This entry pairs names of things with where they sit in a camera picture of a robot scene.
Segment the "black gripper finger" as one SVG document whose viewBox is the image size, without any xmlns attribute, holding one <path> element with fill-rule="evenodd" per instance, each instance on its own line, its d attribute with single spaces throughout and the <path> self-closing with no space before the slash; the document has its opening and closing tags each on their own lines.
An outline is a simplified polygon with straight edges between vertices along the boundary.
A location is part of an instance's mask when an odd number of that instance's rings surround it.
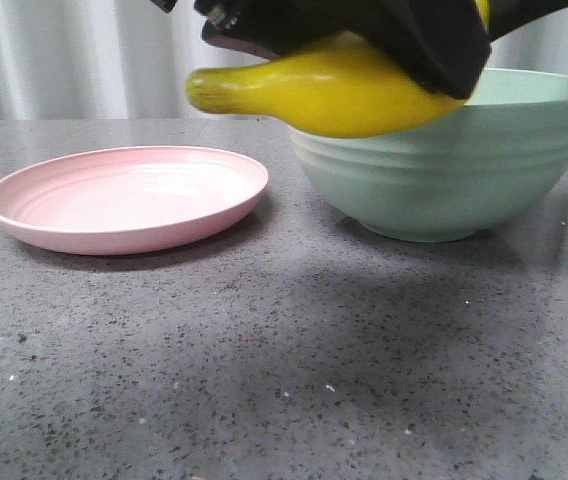
<svg viewBox="0 0 568 480">
<path fill-rule="evenodd" d="M 568 0 L 491 0 L 488 32 L 497 40 L 535 20 L 568 8 Z"/>
<path fill-rule="evenodd" d="M 210 45 L 275 59 L 341 32 L 354 33 L 429 91 L 469 97 L 490 54 L 473 1 L 197 1 Z"/>
</svg>

